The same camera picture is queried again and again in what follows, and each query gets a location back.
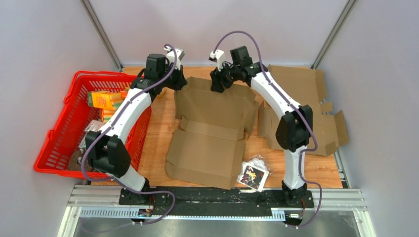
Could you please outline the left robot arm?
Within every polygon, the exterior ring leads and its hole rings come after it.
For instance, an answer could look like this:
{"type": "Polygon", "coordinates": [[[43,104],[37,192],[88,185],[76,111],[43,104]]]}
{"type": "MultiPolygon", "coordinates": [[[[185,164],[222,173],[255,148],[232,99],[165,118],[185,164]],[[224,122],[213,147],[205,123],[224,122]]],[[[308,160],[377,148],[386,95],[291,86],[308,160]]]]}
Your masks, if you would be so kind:
{"type": "Polygon", "coordinates": [[[148,180],[133,168],[126,142],[139,117],[163,88],[181,90],[187,84],[181,64],[183,56],[184,52],[178,48],[166,55],[149,54],[146,67],[131,83],[114,115],[98,131],[89,131],[85,137],[87,150],[83,160],[130,190],[133,200],[140,205],[149,202],[151,191],[146,188],[148,180]]]}

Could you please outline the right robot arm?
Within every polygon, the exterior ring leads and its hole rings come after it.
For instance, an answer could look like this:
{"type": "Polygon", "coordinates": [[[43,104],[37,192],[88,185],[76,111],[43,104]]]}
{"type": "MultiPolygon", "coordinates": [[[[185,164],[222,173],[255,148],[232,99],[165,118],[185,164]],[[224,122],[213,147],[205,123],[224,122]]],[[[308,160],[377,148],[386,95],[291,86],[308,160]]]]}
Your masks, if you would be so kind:
{"type": "Polygon", "coordinates": [[[313,112],[309,105],[302,106],[292,99],[274,80],[261,62],[253,62],[245,46],[230,51],[232,63],[225,53],[216,49],[209,60],[216,63],[211,71],[211,90],[223,93],[235,81],[242,81],[257,91],[279,118],[276,141],[285,154],[285,175],[282,180],[282,201],[296,206],[307,192],[303,175],[303,161],[312,131],[313,112]]]}

